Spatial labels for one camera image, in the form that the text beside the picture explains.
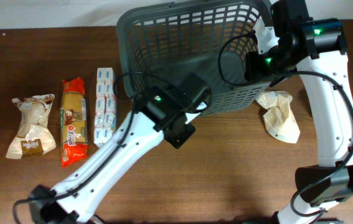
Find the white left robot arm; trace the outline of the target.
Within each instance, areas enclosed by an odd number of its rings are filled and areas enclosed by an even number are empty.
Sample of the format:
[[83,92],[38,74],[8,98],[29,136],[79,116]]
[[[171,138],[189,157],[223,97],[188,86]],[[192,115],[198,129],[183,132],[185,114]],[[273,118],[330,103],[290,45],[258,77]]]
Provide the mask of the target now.
[[38,185],[29,195],[34,223],[86,223],[130,167],[167,141],[179,149],[195,132],[192,120],[208,107],[206,84],[153,86],[135,95],[133,109],[89,160],[53,188]]

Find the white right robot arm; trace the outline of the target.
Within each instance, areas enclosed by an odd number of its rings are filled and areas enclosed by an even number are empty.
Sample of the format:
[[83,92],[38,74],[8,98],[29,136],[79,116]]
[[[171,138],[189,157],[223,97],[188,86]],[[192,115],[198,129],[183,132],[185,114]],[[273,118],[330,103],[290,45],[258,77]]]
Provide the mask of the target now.
[[318,163],[295,173],[296,192],[273,223],[315,223],[353,196],[353,99],[347,41],[339,20],[314,20],[304,1],[270,6],[271,37],[257,32],[258,50],[246,57],[248,83],[277,84],[299,76],[309,98],[318,140]]

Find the white tissue multipack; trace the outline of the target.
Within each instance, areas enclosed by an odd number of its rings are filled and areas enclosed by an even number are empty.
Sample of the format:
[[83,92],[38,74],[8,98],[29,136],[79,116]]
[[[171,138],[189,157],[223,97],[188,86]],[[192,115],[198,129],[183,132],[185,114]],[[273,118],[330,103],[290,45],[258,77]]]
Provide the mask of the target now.
[[102,147],[116,131],[114,82],[115,74],[111,67],[97,69],[93,142],[98,147]]

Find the grey plastic basket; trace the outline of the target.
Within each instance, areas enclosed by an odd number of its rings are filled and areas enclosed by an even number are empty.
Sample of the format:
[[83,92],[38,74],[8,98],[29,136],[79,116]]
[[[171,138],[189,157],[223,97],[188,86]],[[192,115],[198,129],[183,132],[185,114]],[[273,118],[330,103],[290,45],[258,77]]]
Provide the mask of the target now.
[[188,1],[139,7],[116,25],[128,96],[149,86],[178,85],[196,74],[212,90],[205,114],[247,107],[268,83],[247,85],[245,56],[258,49],[244,35],[257,22],[272,26],[269,1]]

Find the orange biscuit packet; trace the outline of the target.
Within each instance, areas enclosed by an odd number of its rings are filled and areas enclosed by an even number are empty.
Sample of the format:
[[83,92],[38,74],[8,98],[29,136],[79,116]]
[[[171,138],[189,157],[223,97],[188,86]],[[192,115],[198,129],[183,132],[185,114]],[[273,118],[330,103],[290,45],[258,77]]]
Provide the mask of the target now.
[[60,133],[63,168],[86,158],[87,104],[85,83],[80,77],[68,82],[63,81]]

